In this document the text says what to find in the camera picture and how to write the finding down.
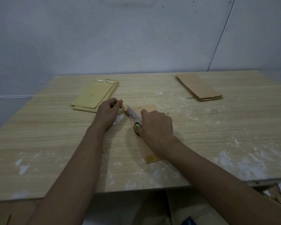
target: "wooden table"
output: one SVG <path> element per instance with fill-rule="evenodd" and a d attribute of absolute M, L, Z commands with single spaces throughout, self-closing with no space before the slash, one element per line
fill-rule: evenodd
<path fill-rule="evenodd" d="M 69 104 L 97 78 L 119 80 L 125 104 L 156 104 L 184 144 L 241 180 L 281 180 L 281 84 L 258 71 L 197 74 L 224 98 L 196 101 L 175 73 L 55 77 L 0 128 L 0 200 L 47 193 L 95 116 Z M 127 117 L 106 133 L 97 192 L 187 185 L 167 161 L 144 163 Z"/>

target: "wooden tabletop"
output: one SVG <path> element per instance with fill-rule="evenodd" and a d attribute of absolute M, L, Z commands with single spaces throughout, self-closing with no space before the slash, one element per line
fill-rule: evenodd
<path fill-rule="evenodd" d="M 241 180 L 281 179 L 281 84 L 258 71 L 197 74 L 224 98 L 196 101 L 175 73 L 55 77 L 0 128 L 0 200 L 47 193 L 95 116 L 70 103 L 98 78 L 118 80 L 125 104 L 155 104 L 184 144 Z M 144 163 L 127 117 L 105 134 L 97 192 L 187 185 L 167 161 Z"/>

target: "forearm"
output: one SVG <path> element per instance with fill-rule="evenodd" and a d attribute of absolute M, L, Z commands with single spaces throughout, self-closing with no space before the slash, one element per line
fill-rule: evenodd
<path fill-rule="evenodd" d="M 281 208 L 177 138 L 164 155 L 229 224 L 281 224 Z"/>
<path fill-rule="evenodd" d="M 99 179 L 103 136 L 90 126 L 28 224 L 82 224 Z"/>

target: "person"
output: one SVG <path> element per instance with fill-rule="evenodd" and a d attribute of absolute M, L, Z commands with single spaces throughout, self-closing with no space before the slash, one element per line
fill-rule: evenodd
<path fill-rule="evenodd" d="M 99 179 L 104 133 L 116 120 L 121 105 L 112 98 L 99 106 L 81 143 L 28 224 L 83 223 Z M 185 146 L 173 135 L 169 116 L 146 110 L 141 115 L 140 137 L 175 166 L 228 224 L 281 224 L 278 205 Z"/>

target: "scissor handle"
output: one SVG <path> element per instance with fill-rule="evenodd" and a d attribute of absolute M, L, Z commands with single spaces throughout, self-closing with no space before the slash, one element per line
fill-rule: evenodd
<path fill-rule="evenodd" d="M 136 133 L 136 135 L 139 136 L 138 132 L 136 131 L 136 128 L 137 128 L 138 126 L 141 127 L 141 124 L 140 124 L 139 122 L 136 122 L 136 123 L 134 124 L 134 132 Z"/>

